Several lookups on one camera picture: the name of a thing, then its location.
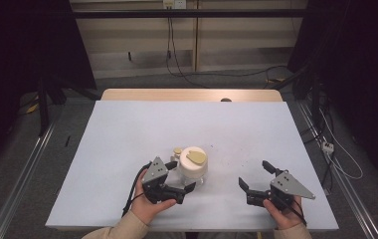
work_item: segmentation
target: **sleeve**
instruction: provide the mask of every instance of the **sleeve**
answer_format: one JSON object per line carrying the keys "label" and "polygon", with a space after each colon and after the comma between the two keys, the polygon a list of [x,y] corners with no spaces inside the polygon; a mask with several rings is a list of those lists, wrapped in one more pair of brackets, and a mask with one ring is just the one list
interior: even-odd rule
{"label": "sleeve", "polygon": [[274,230],[275,239],[312,239],[307,228],[302,224],[295,225],[286,230]]}
{"label": "sleeve", "polygon": [[101,228],[83,239],[141,239],[147,232],[148,226],[128,211],[114,227]]}

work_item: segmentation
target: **cable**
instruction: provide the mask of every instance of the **cable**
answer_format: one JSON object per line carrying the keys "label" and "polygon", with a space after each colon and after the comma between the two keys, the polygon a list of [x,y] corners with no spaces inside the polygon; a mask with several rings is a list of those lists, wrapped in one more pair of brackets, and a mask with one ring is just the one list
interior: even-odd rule
{"label": "cable", "polygon": [[[172,45],[173,45],[173,55],[174,55],[174,60],[175,60],[176,65],[177,65],[177,69],[179,70],[179,73],[180,73],[179,75],[172,73],[170,71],[170,67],[168,65],[168,57],[169,57],[168,53],[170,52],[170,40],[171,40]],[[198,87],[202,87],[202,88],[207,88],[207,89],[209,89],[209,88],[205,87],[205,86],[203,86],[201,84],[197,84],[197,83],[191,82],[186,77],[190,77],[190,76],[248,77],[248,76],[258,75],[258,74],[261,74],[261,73],[266,73],[266,75],[267,75],[267,81],[266,81],[266,85],[264,86],[264,89],[265,89],[267,87],[269,81],[270,81],[269,75],[268,75],[268,71],[269,70],[276,69],[276,68],[287,68],[287,66],[280,65],[280,66],[269,67],[269,68],[267,68],[265,70],[261,70],[261,71],[258,71],[258,72],[247,73],[247,74],[240,74],[240,75],[219,74],[219,73],[190,73],[190,74],[184,74],[181,71],[180,66],[179,66],[179,62],[177,60],[176,47],[175,47],[175,43],[174,43],[173,20],[171,18],[168,18],[168,42],[167,42],[166,65],[167,65],[167,71],[170,73],[170,75],[172,75],[174,77],[183,77],[186,82],[188,82],[188,83],[190,83],[192,85],[195,85],[195,86],[198,86]]]}
{"label": "cable", "polygon": [[339,165],[337,165],[331,157],[328,156],[329,160],[334,164],[334,167],[337,168],[339,171],[341,171],[345,176],[347,177],[350,177],[352,179],[360,179],[363,177],[363,170],[362,168],[360,167],[359,163],[357,163],[357,161],[354,159],[354,157],[341,145],[341,143],[337,140],[337,138],[334,136],[334,134],[332,133],[331,129],[329,128],[329,125],[328,125],[328,121],[326,120],[326,118],[324,117],[323,120],[325,121],[325,124],[326,126],[328,127],[328,130],[329,130],[329,133],[331,134],[332,138],[334,139],[334,141],[347,153],[347,155],[353,160],[353,162],[357,165],[357,167],[359,168],[360,170],[360,176],[352,176],[350,174],[348,174],[347,172],[345,172]]}
{"label": "cable", "polygon": [[291,206],[287,205],[281,198],[275,196],[273,198],[276,198],[282,205],[284,205],[288,210],[290,210],[292,213],[294,213],[300,220],[303,222],[304,226],[307,225],[306,220],[303,216],[303,210],[301,209],[301,206],[297,203],[297,206],[300,208],[301,214],[298,213],[296,210],[294,210]]}
{"label": "cable", "polygon": [[138,198],[138,197],[140,197],[140,196],[142,196],[143,194],[145,194],[144,192],[142,192],[142,193],[139,193],[139,195],[137,195],[137,196],[135,196],[135,197],[133,197],[133,199],[132,199],[132,203],[133,203],[133,201],[136,199],[136,198]]}
{"label": "cable", "polygon": [[[309,94],[310,93],[307,94],[307,99],[311,101],[311,97],[310,97]],[[330,119],[330,122],[331,122],[331,127],[329,127],[328,129],[331,130],[334,133],[334,121],[332,119],[332,115],[331,115],[331,111],[330,111],[330,100],[329,100],[329,97],[328,97],[328,95],[323,95],[323,96],[319,96],[319,98],[320,99],[321,98],[325,98],[323,104],[320,104],[319,106],[324,110],[323,117],[325,118],[325,116],[329,116],[329,119]],[[308,131],[308,129],[303,130],[302,132],[300,132],[300,135],[305,134],[307,131]],[[331,137],[331,140],[329,142],[331,142],[332,144],[334,144],[333,137]],[[331,155],[331,159],[332,160],[330,160],[329,162],[326,160],[324,152],[322,150],[320,152],[322,154],[322,158],[324,159],[324,161],[326,163],[325,172],[324,172],[324,175],[323,175],[323,177],[322,177],[322,179],[320,181],[320,184],[321,184],[322,187],[324,187],[324,183],[325,183],[326,177],[327,177],[327,175],[329,173],[329,176],[330,176],[329,191],[331,191],[332,187],[333,187],[333,175],[332,175],[332,171],[330,170],[330,168],[331,168],[331,164],[332,164],[332,161],[334,159],[334,156],[335,156],[335,151],[332,153],[332,155]]]}
{"label": "cable", "polygon": [[[173,44],[173,53],[174,53],[174,60],[176,62],[176,65],[177,65],[177,69],[179,70],[179,73],[180,75],[175,75],[173,74],[171,71],[170,71],[170,68],[168,66],[168,52],[170,51],[170,33],[171,33],[171,41],[172,41],[172,44]],[[168,43],[167,43],[167,59],[166,59],[166,64],[167,64],[167,70],[168,72],[172,75],[172,76],[175,76],[175,77],[183,77],[183,79],[189,83],[189,84],[192,84],[194,86],[197,86],[197,87],[201,87],[201,88],[205,88],[205,89],[209,89],[208,87],[204,86],[204,85],[201,85],[201,84],[197,84],[197,83],[194,83],[192,81],[189,81],[189,79],[186,78],[186,76],[182,73],[181,69],[180,69],[180,66],[179,66],[179,62],[177,61],[177,56],[176,56],[176,46],[174,45],[174,30],[173,30],[173,20],[171,18],[168,18]]]}
{"label": "cable", "polygon": [[148,162],[148,164],[146,165],[143,165],[138,173],[136,174],[136,177],[135,179],[133,180],[133,184],[132,184],[132,187],[130,188],[130,193],[129,193],[129,197],[127,198],[127,202],[126,202],[126,205],[124,206],[123,208],[123,214],[121,214],[121,217],[123,217],[130,209],[130,205],[132,204],[133,200],[136,199],[137,197],[141,196],[141,194],[135,196],[133,199],[132,199],[132,195],[133,195],[133,190],[135,189],[135,186],[136,186],[136,182],[137,182],[137,179],[139,178],[140,174],[142,173],[142,171],[146,168],[148,168],[149,166],[151,165],[151,162]]}
{"label": "cable", "polygon": [[310,127],[307,128],[307,129],[304,129],[304,130],[300,131],[298,134],[300,134],[300,136],[302,136],[302,135],[304,135],[305,133],[307,133],[307,132],[308,132],[309,130],[311,130],[311,129],[313,129],[313,125],[310,126]]}
{"label": "cable", "polygon": [[[292,8],[292,0],[290,0],[290,10]],[[297,39],[297,32],[295,31],[295,26],[294,26],[294,21],[293,21],[293,18],[291,18],[291,25],[293,26],[293,33],[294,33],[294,36],[295,38]]]}
{"label": "cable", "polygon": [[317,140],[317,139],[320,139],[320,137],[322,136],[324,130],[325,130],[325,125],[320,126],[320,127],[319,127],[319,132],[316,134],[316,136],[313,137],[313,138],[311,138],[311,139],[308,139],[307,141],[304,141],[303,144],[308,144],[308,143],[310,143],[310,142],[312,142],[312,141],[315,141],[315,140]]}

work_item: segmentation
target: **white container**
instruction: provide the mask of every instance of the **white container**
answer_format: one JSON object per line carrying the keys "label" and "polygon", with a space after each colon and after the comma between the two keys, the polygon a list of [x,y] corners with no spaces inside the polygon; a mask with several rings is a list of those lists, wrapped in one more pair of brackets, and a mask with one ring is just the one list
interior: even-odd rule
{"label": "white container", "polygon": [[196,186],[205,183],[208,172],[208,155],[205,151],[196,146],[183,149],[179,159],[180,180],[187,186],[196,182]]}

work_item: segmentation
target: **small round object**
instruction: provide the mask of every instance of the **small round object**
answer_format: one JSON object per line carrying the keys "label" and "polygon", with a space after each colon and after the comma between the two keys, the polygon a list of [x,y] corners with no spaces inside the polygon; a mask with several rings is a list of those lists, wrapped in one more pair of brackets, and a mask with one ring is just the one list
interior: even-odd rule
{"label": "small round object", "polygon": [[175,147],[173,149],[173,152],[174,152],[174,154],[180,154],[180,153],[182,153],[182,148],[181,147]]}
{"label": "small round object", "polygon": [[183,149],[179,161],[182,174],[188,178],[201,178],[208,171],[208,156],[200,147],[191,146]]}

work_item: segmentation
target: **gray floor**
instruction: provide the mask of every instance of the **gray floor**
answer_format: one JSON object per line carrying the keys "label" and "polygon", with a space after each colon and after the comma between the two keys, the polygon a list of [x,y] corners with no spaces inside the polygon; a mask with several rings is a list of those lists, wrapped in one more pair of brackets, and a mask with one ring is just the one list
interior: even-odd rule
{"label": "gray floor", "polygon": [[[245,74],[257,71],[226,71],[225,73]],[[269,72],[270,79],[285,78],[289,75],[290,72],[285,69],[275,69]],[[258,74],[239,78],[203,75],[189,77],[189,80],[214,89],[261,89],[265,85],[266,75]],[[103,79],[97,80],[97,84],[97,93],[99,94],[107,88],[195,88],[184,79],[170,75]],[[61,232],[44,226],[56,200],[56,192],[62,186],[94,107],[94,102],[84,99],[74,92],[67,91],[67,95],[69,96],[68,101],[64,106],[50,106],[51,116],[61,112],[60,119],[30,183],[27,184],[25,194],[5,232],[5,238],[81,238],[86,233]],[[298,130],[303,131],[308,128],[298,106],[299,104],[307,105],[308,100],[295,101],[290,88],[283,89],[282,96],[290,108]],[[21,115],[21,113],[22,111],[12,127],[3,150],[0,151],[0,209],[32,152],[39,132],[38,113],[28,115]],[[366,151],[354,143],[348,127],[343,123],[342,117],[337,114],[335,108],[331,110],[331,113],[334,118],[337,139],[357,159],[364,172],[363,178],[349,181],[378,228],[378,171],[367,158]],[[307,140],[312,135],[308,132],[302,137]],[[318,177],[321,178],[326,164],[317,143],[315,141],[308,143],[305,148]],[[357,175],[357,167],[351,159],[339,149],[338,145],[335,148],[336,156],[344,170]],[[328,186],[329,180],[326,181],[324,187]],[[327,198],[340,229],[330,232],[314,232],[313,238],[366,238],[357,219],[358,215],[352,210],[335,179],[331,194]],[[270,233],[266,232],[264,238],[272,237]]]}

